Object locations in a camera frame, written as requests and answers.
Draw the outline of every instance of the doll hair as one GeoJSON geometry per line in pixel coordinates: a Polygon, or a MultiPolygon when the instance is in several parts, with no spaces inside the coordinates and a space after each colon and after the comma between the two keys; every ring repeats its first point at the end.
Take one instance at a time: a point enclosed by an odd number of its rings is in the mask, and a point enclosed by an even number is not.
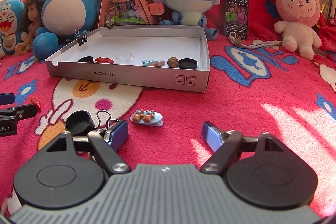
{"type": "Polygon", "coordinates": [[[23,13],[22,23],[23,23],[23,30],[25,32],[29,32],[28,27],[32,23],[28,18],[28,7],[32,4],[36,5],[36,9],[40,14],[40,20],[41,20],[41,11],[43,7],[43,1],[40,0],[26,0],[25,1],[25,11],[23,13]]]}

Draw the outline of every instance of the phone screen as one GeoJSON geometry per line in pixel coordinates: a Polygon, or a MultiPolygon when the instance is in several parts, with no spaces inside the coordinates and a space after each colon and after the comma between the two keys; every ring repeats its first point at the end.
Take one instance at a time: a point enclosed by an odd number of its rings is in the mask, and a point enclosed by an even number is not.
{"type": "Polygon", "coordinates": [[[226,0],[224,35],[235,32],[242,39],[247,38],[249,0],[226,0]]]}

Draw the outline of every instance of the black bottle cap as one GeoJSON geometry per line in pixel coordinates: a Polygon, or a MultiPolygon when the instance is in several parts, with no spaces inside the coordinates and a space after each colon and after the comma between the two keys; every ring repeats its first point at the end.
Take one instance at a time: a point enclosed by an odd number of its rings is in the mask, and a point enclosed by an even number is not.
{"type": "Polygon", "coordinates": [[[93,57],[92,56],[85,56],[85,57],[82,57],[77,62],[81,62],[81,63],[93,63],[93,57]]]}
{"type": "Polygon", "coordinates": [[[197,61],[191,58],[183,58],[178,61],[178,67],[180,69],[196,69],[197,61]]]}

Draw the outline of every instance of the blue handle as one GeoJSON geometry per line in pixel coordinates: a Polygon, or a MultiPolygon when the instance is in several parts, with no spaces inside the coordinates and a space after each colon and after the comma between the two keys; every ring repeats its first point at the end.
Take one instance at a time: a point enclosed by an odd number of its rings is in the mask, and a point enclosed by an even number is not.
{"type": "Polygon", "coordinates": [[[15,94],[14,93],[2,93],[0,94],[0,106],[9,105],[15,102],[15,94]]]}
{"type": "Polygon", "coordinates": [[[120,120],[113,127],[111,129],[112,132],[108,141],[108,145],[115,152],[117,152],[128,137],[128,123],[125,120],[120,120]]]}
{"type": "Polygon", "coordinates": [[[202,136],[210,148],[216,152],[223,144],[223,138],[218,132],[219,129],[210,122],[203,123],[202,136]]]}

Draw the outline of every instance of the pink bunny plush toy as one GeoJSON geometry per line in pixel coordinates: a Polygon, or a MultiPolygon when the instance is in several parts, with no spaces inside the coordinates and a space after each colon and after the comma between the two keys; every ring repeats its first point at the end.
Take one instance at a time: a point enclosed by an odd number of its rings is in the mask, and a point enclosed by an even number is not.
{"type": "Polygon", "coordinates": [[[274,25],[277,33],[282,33],[282,46],[301,57],[312,60],[312,46],[321,47],[321,39],[311,28],[319,20],[319,0],[276,0],[276,7],[283,19],[274,25]]]}

